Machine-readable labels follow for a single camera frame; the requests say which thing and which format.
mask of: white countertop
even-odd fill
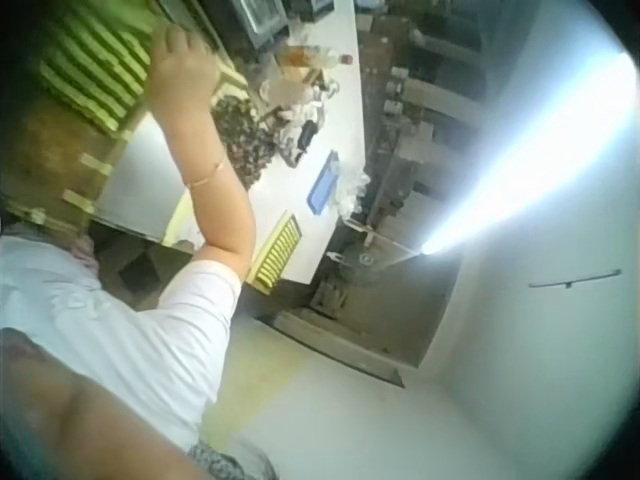
[[[340,92],[327,103],[324,127],[314,137],[297,168],[275,158],[250,191],[257,227],[256,252],[260,250],[285,211],[293,213],[302,239],[282,277],[309,283],[322,259],[338,220],[328,205],[315,216],[307,197],[331,150],[341,163],[354,170],[365,165],[364,124],[355,12],[351,0],[336,0],[335,11],[309,25],[308,43],[353,55],[350,66],[326,73],[340,83]],[[99,220],[162,241],[167,226],[184,194],[180,175],[169,155],[164,137],[153,118],[147,116],[134,132],[131,143],[114,170],[96,204]]]

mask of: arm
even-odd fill
[[[176,26],[154,34],[148,101],[191,198],[205,245],[194,259],[218,261],[244,279],[255,246],[249,198],[210,113],[218,72],[200,37]]]

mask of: white shirt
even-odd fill
[[[240,287],[228,267],[196,261],[157,309],[135,312],[68,252],[0,238],[0,327],[100,383],[183,450],[216,399]]]

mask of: bottle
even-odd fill
[[[351,55],[339,55],[328,47],[285,46],[276,53],[276,60],[283,67],[333,68],[336,65],[351,65]]]

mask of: bracelet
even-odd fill
[[[197,182],[187,183],[185,186],[187,187],[188,190],[193,190],[195,187],[204,185],[209,180],[211,180],[216,173],[218,173],[218,170],[222,170],[222,167],[224,167],[224,161],[216,164],[213,167],[213,170],[211,170],[211,173],[209,173],[209,175],[204,177],[202,180],[198,180]]]

